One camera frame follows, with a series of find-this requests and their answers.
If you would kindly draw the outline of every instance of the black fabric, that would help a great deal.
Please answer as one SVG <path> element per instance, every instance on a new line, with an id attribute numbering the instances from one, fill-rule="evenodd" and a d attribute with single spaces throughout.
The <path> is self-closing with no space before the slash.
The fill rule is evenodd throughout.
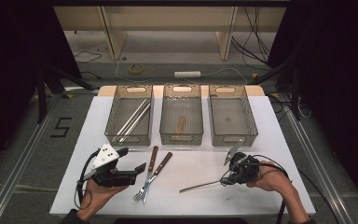
<path id="1" fill-rule="evenodd" d="M 77 210 L 71 209 L 66 217 L 60 222 L 60 224 L 88 224 L 77 216 Z"/>

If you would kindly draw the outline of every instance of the gray carpet floor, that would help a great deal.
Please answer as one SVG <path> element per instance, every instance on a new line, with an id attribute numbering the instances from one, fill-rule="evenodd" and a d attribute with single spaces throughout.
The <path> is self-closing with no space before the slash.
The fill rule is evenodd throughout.
<path id="1" fill-rule="evenodd" d="M 80 63 L 79 68 L 83 73 L 83 78 L 94 86 L 103 85 L 133 85 L 134 83 L 147 84 L 164 84 L 166 82 L 189 82 L 188 80 L 178 80 L 173 78 L 174 71 L 201 71 L 202 74 L 210 74 L 224 68 L 235 68 L 241 71 L 242 75 L 252 80 L 252 74 L 257 72 L 260 76 L 265 71 L 258 71 L 254 68 L 248 68 L 245 65 L 238 64 L 145 64 L 145 71 L 141 75 L 132 75 L 128 71 L 130 64 L 120 63 L 118 75 L 128 80 L 117 78 L 117 65 L 114 63 Z M 227 70 L 216 75 L 195 78 L 191 81 L 202 84 L 243 84 L 243 79 L 235 71 Z M 274 91 L 276 78 L 266 81 L 262 84 L 265 92 Z M 68 80 L 63 79 L 64 86 L 75 86 Z M 50 122 L 44 131 L 36 151 L 29 161 L 19 184 L 35 187 L 37 189 L 22 189 L 18 186 L 3 215 L 0 223 L 58 223 L 59 217 L 51 216 L 49 208 L 51 207 L 57 189 L 62 181 L 62 176 L 66 170 L 67 164 L 75 148 L 76 140 L 80 134 L 83 122 L 87 116 L 90 103 L 95 93 L 76 92 L 71 98 L 62 97 L 56 105 Z M 0 155 L 0 185 L 4 184 L 12 171 L 21 152 L 26 147 L 28 139 L 32 135 L 37 122 L 38 105 L 37 100 L 33 99 L 26 113 L 22 116 L 20 125 L 13 136 L 10 138 L 7 149 Z M 304 153 L 304 150 L 296 137 L 293 127 L 291 126 L 287 114 L 283 112 L 276 114 L 280 120 L 282 132 L 286 142 L 293 154 L 296 165 L 305 172 L 314 183 L 320 187 L 317 177 L 314 174 L 310 162 Z M 53 134 L 61 134 L 63 130 L 56 130 L 55 126 L 59 118 L 71 118 L 62 122 L 62 125 L 70 127 L 66 137 L 51 138 Z M 358 223 L 358 191 L 351 179 L 341 166 L 339 159 L 334 156 L 324 132 L 314 117 L 309 119 L 303 118 L 302 125 L 305 127 L 312 144 L 315 146 L 318 155 L 330 175 L 339 195 L 345 202 L 353 223 Z M 317 214 L 312 218 L 319 224 L 334 223 L 334 218 L 318 194 L 315 188 L 303 178 L 306 188 L 310 194 L 311 200 L 317 210 Z M 119 219 L 116 223 L 132 223 L 134 220 Z M 136 220 L 137 223 L 150 223 L 150 220 Z M 221 219 L 203 221 L 195 219 L 179 220 L 184 223 L 244 223 L 243 220 Z M 248 223 L 275 223 L 276 217 L 247 217 Z M 288 217 L 283 217 L 283 223 L 287 223 Z M 96 217 L 91 223 L 114 223 L 111 217 Z M 177 223 L 178 220 L 154 220 L 153 223 Z"/>

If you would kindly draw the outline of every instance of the forearm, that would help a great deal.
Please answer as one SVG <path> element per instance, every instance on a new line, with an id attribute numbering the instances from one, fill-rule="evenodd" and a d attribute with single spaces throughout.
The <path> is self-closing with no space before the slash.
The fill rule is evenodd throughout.
<path id="1" fill-rule="evenodd" d="M 286 204 L 292 223 L 304 223 L 310 220 L 295 187 L 290 185 L 281 189 L 279 192 Z"/>

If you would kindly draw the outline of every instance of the floor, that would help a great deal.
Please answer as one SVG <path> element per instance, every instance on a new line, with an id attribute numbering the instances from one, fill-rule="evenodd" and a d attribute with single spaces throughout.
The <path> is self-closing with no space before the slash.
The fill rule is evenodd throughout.
<path id="1" fill-rule="evenodd" d="M 106 47 L 104 34 L 101 32 L 66 32 L 78 66 L 83 78 L 93 85 L 106 85 L 110 83 L 132 83 L 134 81 L 148 80 L 149 82 L 165 81 L 162 78 L 173 78 L 174 71 L 201 71 L 202 74 L 211 74 L 223 69 L 225 71 L 212 75 L 211 82 L 225 82 L 231 79 L 248 81 L 254 75 L 262 76 L 268 69 L 258 60 L 245 58 L 231 46 L 227 61 L 219 56 L 217 42 L 213 33 L 188 32 L 131 32 L 129 33 L 123 52 L 119 60 L 110 58 Z M 235 38 L 244 43 L 249 33 L 236 33 Z M 262 34 L 267 48 L 272 45 L 274 34 Z M 255 38 L 248 42 L 247 48 L 259 57 L 259 47 Z M 145 71 L 138 77 L 125 75 L 120 79 L 117 74 L 124 76 L 128 73 L 129 64 L 144 64 Z M 273 92 L 276 78 L 264 82 L 261 86 L 265 92 Z M 84 92 L 78 86 L 63 80 L 68 90 L 65 97 L 48 95 L 50 115 L 45 126 L 37 125 L 37 99 L 29 103 L 29 108 L 21 119 L 21 125 L 14 132 L 7 143 L 7 150 L 0 155 L 0 195 L 2 188 L 7 186 L 13 174 L 19 173 L 12 192 L 3 204 L 0 223 L 58 223 L 61 218 L 51 216 L 48 211 L 61 183 L 66 165 L 71 158 L 78 134 L 82 128 L 88 107 L 96 91 Z M 280 93 L 279 99 L 288 100 L 288 94 Z M 317 120 L 306 107 L 302 109 L 303 117 L 296 122 L 290 111 L 281 104 L 271 103 L 274 107 L 277 120 L 280 122 L 286 142 L 293 154 L 297 167 L 308 175 L 314 184 L 324 191 L 328 198 L 338 199 L 342 203 L 335 208 L 336 215 L 341 223 L 358 223 L 358 191 L 348 178 L 345 169 L 334 156 L 328 141 L 324 136 Z M 71 117 L 63 120 L 62 125 L 70 126 L 65 138 L 51 138 L 57 134 L 55 126 L 62 117 Z M 309 142 L 304 142 L 299 136 L 306 135 Z M 320 174 L 315 167 L 323 167 Z M 317 223 L 334 223 L 334 217 L 323 197 L 314 186 L 303 178 L 317 214 L 313 216 Z M 248 223 L 275 223 L 276 217 L 247 217 Z M 137 220 L 138 223 L 147 223 L 147 220 Z M 92 223 L 113 223 L 111 217 L 96 217 Z M 117 223 L 129 223 L 130 220 L 121 219 Z M 243 223 L 243 220 L 186 220 L 186 223 Z M 173 220 L 154 220 L 154 223 L 177 223 Z"/>

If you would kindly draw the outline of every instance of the power strip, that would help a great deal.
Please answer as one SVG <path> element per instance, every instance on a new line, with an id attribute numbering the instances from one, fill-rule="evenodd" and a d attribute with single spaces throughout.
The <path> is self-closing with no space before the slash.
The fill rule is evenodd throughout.
<path id="1" fill-rule="evenodd" d="M 191 71 L 191 72 L 175 72 L 174 76 L 176 78 L 181 78 L 181 77 L 201 77 L 201 72 L 200 71 Z"/>

